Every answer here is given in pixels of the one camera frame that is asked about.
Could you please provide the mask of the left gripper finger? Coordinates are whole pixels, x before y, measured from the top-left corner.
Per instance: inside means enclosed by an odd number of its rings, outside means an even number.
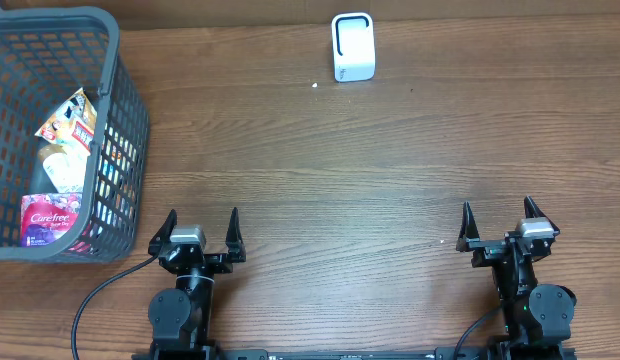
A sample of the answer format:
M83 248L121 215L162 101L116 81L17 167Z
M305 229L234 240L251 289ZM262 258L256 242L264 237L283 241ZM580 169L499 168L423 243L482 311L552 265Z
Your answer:
M233 208L225 240L228 257L232 263L246 261L246 249L240 230L239 211Z
M148 254L150 256L158 256L162 247L170 241L170 235L177 225L177 213L172 209L164 223L161 225L157 233L150 240L148 245Z

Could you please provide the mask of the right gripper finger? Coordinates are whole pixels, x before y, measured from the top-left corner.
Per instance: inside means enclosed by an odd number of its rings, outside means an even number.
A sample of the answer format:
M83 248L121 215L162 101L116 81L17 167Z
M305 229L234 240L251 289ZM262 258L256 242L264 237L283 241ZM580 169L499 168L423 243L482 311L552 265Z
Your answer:
M538 207L538 205L535 203L531 196L527 195L523 200L523 204L526 219L542 218L550 224L553 229L554 235L560 234L559 227L548 216L544 214L544 212Z
M469 252L471 243L479 241L479 232L474 219L470 203L463 204L461 228L456 243L456 250L459 252Z

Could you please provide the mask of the white cosmetic tube gold cap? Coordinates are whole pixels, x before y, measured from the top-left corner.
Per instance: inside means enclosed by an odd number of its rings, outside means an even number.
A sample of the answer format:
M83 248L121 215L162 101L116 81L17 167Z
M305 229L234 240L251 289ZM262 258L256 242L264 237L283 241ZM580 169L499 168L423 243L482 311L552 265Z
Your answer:
M45 145L38 151L38 158L49 180L59 193L82 192L86 160L68 154L60 145Z

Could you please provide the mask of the red purple Carefree pack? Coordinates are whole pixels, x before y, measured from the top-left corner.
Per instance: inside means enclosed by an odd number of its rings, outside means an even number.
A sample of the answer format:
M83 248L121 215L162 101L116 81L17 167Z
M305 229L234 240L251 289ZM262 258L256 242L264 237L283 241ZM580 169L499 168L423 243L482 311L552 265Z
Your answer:
M21 247L54 243L74 225L82 202L80 192L24 195L21 200Z

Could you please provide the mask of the yellow snack bag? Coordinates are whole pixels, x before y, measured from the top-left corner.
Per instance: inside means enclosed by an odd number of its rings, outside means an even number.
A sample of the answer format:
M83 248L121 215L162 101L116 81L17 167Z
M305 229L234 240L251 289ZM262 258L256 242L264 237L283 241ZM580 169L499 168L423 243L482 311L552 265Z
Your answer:
M67 153L88 157L96 121L97 111L84 89L79 88L51 113L35 135L63 147Z

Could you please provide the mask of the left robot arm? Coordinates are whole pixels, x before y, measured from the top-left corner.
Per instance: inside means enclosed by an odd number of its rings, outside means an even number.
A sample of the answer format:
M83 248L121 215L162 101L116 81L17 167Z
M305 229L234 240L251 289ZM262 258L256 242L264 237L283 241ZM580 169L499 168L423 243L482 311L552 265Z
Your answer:
M179 225L172 210L148 246L159 265L176 276L175 286L158 292L148 306L152 359L218 360L225 355L209 337L215 277L246 261L239 212L233 209L224 253L207 253L203 228Z

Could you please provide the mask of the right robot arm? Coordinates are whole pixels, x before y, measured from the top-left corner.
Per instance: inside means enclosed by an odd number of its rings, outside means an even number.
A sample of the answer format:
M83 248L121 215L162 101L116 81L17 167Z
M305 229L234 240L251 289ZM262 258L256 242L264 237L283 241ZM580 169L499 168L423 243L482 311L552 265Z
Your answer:
M529 196L524 198L524 210L525 217L514 230L498 240L483 240L470 204L463 204L456 250L470 252L474 268L492 269L499 305L465 330L450 355L452 359L464 359L463 345L469 335L498 313L503 315L506 333L490 338L485 346L471 353L471 358L577 357L575 349L564 346L571 337L576 295L565 286L539 283L534 272L534 264L551 254L560 229Z

